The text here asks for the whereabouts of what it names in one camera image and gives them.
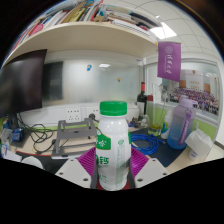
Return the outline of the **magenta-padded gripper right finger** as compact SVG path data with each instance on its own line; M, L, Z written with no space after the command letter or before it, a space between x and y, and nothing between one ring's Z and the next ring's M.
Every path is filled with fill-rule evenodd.
M128 184L131 189L148 185L168 174L169 172L156 158L148 158L138 150L131 149L130 171L128 174Z

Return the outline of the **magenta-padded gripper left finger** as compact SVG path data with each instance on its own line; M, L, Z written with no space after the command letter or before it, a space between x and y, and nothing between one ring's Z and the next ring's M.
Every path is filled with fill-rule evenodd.
M78 158L69 158L56 176L83 188L95 189L98 181L96 149L91 148Z

